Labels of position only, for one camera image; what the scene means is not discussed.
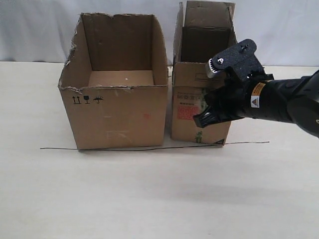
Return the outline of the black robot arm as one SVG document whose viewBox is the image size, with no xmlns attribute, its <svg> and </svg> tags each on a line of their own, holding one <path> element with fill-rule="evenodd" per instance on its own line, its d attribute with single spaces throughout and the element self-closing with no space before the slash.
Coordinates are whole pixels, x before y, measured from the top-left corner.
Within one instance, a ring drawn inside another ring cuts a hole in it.
<svg viewBox="0 0 319 239">
<path fill-rule="evenodd" d="M 267 74 L 245 39 L 210 58 L 208 78 L 226 74 L 224 85 L 204 96 L 205 110 L 193 116 L 197 127 L 240 120 L 261 119 L 292 123 L 318 137 L 319 73 L 297 79 L 275 80 Z"/>
</svg>

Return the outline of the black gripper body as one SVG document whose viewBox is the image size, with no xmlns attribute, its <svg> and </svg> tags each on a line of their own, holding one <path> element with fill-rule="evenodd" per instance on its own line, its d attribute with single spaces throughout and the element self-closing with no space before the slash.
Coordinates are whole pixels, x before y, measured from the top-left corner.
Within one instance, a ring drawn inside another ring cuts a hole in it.
<svg viewBox="0 0 319 239">
<path fill-rule="evenodd" d="M 227 79 L 225 86 L 205 95 L 206 109 L 218 112 L 225 122 L 241 118 L 256 118 L 260 114 L 258 110 L 263 108 L 261 92 L 266 83 L 273 79 L 272 74 L 255 76 L 244 83 L 235 83 Z"/>
</svg>

